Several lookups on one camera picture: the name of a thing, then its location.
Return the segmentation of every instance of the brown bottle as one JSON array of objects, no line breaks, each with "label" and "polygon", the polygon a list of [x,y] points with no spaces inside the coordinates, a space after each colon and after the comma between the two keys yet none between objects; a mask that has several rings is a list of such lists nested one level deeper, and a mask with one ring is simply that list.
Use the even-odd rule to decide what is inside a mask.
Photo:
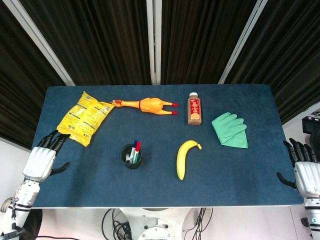
[{"label": "brown bottle", "polygon": [[198,93],[191,92],[188,98],[188,124],[200,125],[201,122],[201,101]]}]

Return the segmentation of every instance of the chip bag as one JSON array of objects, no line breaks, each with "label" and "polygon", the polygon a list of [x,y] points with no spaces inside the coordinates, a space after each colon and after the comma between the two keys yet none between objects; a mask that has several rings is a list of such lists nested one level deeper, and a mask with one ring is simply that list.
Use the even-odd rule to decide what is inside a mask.
[{"label": "chip bag", "polygon": [[112,104],[97,101],[84,91],[78,103],[63,117],[56,129],[62,134],[70,134],[71,139],[86,147],[113,108]]}]

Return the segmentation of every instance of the banana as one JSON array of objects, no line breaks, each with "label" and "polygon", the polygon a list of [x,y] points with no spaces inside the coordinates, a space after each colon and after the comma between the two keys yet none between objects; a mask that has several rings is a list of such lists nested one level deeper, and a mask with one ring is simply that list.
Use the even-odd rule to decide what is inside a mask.
[{"label": "banana", "polygon": [[193,140],[186,141],[179,148],[178,155],[176,157],[176,173],[178,174],[180,180],[183,180],[185,177],[187,152],[190,148],[195,146],[197,146],[200,150],[202,149],[201,145]]}]

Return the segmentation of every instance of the black cup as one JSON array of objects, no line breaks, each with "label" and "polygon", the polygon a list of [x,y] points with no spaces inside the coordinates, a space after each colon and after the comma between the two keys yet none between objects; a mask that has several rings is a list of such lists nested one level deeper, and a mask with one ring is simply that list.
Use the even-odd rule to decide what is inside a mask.
[{"label": "black cup", "polygon": [[127,144],[120,151],[120,159],[123,162],[123,164],[129,169],[137,169],[142,164],[142,152],[141,152],[141,149],[140,149],[140,152],[138,154],[138,160],[136,161],[136,163],[131,164],[131,163],[127,163],[126,162],[126,154],[129,154],[129,155],[131,154],[131,150],[132,150],[133,146],[134,146],[133,144]]}]

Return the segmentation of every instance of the green glove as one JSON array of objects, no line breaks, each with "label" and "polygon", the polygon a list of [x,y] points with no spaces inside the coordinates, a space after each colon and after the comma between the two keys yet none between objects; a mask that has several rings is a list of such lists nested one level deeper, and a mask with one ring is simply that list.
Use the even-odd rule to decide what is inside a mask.
[{"label": "green glove", "polygon": [[212,126],[222,145],[235,148],[248,148],[244,119],[238,118],[236,114],[226,112],[213,120]]}]

